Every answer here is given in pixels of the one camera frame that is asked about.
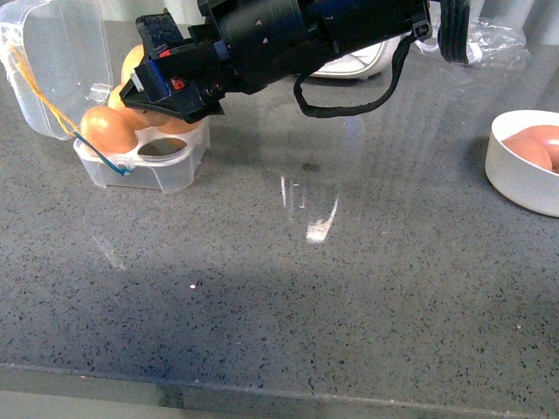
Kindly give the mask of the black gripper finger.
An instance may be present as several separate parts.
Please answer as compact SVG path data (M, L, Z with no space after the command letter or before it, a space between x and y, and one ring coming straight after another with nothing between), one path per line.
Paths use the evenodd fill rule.
M123 85L119 95L122 103L127 108L163 113L172 117L183 117L172 96L153 102L145 91L140 92L136 89L132 80Z

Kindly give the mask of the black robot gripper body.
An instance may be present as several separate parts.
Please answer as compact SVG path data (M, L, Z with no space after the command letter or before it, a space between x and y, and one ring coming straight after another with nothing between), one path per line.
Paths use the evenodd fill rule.
M294 74L311 74L330 49L299 12L211 14L205 24L180 32L169 13L135 21L144 58L131 80L153 102L172 96L193 123L221 114L227 93L253 94Z

